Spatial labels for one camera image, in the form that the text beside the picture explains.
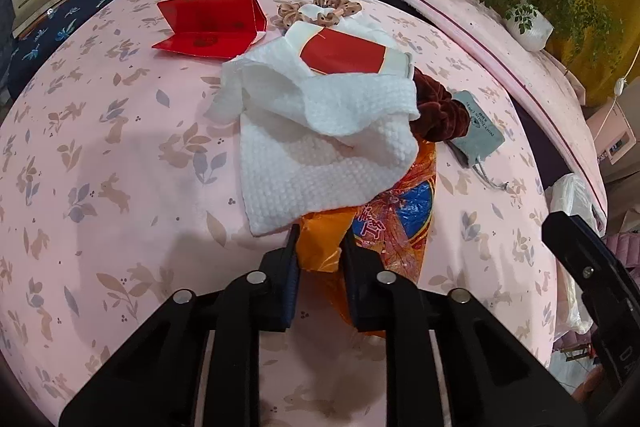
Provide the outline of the orange blue plastic bag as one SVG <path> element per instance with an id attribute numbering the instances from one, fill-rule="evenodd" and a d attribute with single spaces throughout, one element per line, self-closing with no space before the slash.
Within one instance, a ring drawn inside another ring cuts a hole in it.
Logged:
<path id="1" fill-rule="evenodd" d="M 420 140 L 405 176 L 360 207 L 326 210 L 299 219 L 296 243 L 302 269 L 345 322 L 350 321 L 344 277 L 338 269 L 340 243 L 352 230 L 356 243 L 380 254 L 384 267 L 419 280 L 430 234 L 436 185 L 436 147 Z"/>

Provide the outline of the white paper towel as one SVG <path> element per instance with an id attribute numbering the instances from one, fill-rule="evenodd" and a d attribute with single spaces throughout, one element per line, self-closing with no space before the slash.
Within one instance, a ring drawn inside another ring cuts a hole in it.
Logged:
<path id="1" fill-rule="evenodd" d="M 206 113 L 219 127 L 240 126 L 241 191 L 255 235 L 370 202 L 418 155 L 413 78 L 317 74 L 284 35 L 222 64 Z"/>

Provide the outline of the dark red velvet scrunchie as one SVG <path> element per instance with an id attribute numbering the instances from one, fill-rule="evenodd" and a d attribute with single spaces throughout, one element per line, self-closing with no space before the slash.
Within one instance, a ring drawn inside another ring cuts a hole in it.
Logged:
<path id="1" fill-rule="evenodd" d="M 417 68 L 413 82 L 416 85 L 416 107 L 420 113 L 420 117 L 411 123 L 414 135 L 436 143 L 468 134 L 471 121 L 468 110 L 440 82 Z"/>

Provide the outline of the red white paper cup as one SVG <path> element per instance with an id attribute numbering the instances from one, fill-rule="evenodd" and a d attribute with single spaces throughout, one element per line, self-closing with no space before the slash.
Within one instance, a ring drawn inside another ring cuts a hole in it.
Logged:
<path id="1" fill-rule="evenodd" d="M 409 54 L 344 31 L 296 22 L 284 38 L 317 74 L 378 74 L 413 78 Z"/>

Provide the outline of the beige satin scrunchie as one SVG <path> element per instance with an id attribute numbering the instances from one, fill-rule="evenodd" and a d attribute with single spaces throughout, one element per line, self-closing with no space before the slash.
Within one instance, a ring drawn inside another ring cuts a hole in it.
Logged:
<path id="1" fill-rule="evenodd" d="M 343 18 L 362 10 L 360 3 L 350 0 L 314 0 L 281 2 L 272 21 L 280 28 L 290 28 L 296 22 L 320 27 L 336 26 Z"/>

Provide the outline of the white lined trash bin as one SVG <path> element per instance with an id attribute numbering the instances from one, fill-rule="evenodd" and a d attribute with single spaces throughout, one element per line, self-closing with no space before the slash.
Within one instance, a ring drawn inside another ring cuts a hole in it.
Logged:
<path id="1" fill-rule="evenodd" d="M 549 213 L 564 212 L 568 217 L 578 216 L 596 234 L 602 237 L 605 232 L 606 214 L 600 209 L 597 201 L 591 196 L 587 183 L 576 173 L 567 173 L 562 176 L 552 187 L 546 190 Z M 570 245 L 574 239 L 574 227 L 571 225 L 561 228 L 566 219 L 558 221 L 552 232 L 558 232 L 560 237 L 552 237 L 550 251 L 558 259 L 558 271 L 556 281 L 558 291 L 556 297 L 556 315 L 554 339 L 560 340 L 567 333 L 585 334 L 591 329 L 593 319 L 582 302 L 582 288 L 579 282 L 582 277 L 578 274 L 579 268 L 585 268 L 585 263 L 579 263 L 573 255 L 577 253 L 576 247 Z"/>

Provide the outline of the pink puffer jacket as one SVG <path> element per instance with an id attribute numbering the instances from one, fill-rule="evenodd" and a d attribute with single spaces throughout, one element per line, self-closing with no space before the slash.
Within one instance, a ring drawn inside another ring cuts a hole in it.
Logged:
<path id="1" fill-rule="evenodd" d="M 639 284 L 639 233 L 633 231 L 606 236 L 604 243 L 618 261 L 627 269 L 636 284 Z M 554 347 L 556 350 L 572 350 L 578 346 L 591 343 L 591 336 L 596 330 L 597 325 L 593 324 L 591 329 L 584 335 L 568 332 L 554 344 Z"/>

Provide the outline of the pink floral tablecloth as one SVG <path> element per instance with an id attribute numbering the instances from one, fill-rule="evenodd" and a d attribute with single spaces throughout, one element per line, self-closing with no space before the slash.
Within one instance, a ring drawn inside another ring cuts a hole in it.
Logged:
<path id="1" fill-rule="evenodd" d="M 1 127 L 1 351 L 50 421 L 173 291 L 223 288 L 284 242 L 248 233 L 238 140 L 204 116 L 220 67 L 157 52 L 169 32 L 160 1 L 99 0 Z M 258 1 L 273 16 L 290 0 Z M 470 92 L 506 138 L 485 161 L 493 186 L 436 148 L 420 285 L 469 289 L 548 363 L 548 207 L 509 95 L 442 31 L 376 0 L 361 5 L 418 69 Z"/>

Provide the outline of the red folded envelope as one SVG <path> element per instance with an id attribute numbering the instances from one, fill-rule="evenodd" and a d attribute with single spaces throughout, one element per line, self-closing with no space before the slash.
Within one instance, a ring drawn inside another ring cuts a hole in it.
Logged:
<path id="1" fill-rule="evenodd" d="M 265 35 L 258 0 L 164 0 L 157 3 L 172 35 L 153 49 L 228 61 Z"/>

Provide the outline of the grey drawstring pouch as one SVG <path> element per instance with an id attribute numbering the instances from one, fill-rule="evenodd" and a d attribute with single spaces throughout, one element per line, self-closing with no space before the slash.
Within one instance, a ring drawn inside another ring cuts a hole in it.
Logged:
<path id="1" fill-rule="evenodd" d="M 485 171 L 484 161 L 492 153 L 497 152 L 504 143 L 504 136 L 491 121 L 484 110 L 477 104 L 472 93 L 459 91 L 452 95 L 454 101 L 460 102 L 470 116 L 469 130 L 466 135 L 448 142 L 465 167 L 470 168 L 488 186 L 499 191 L 506 191 L 508 182 L 498 182 Z"/>

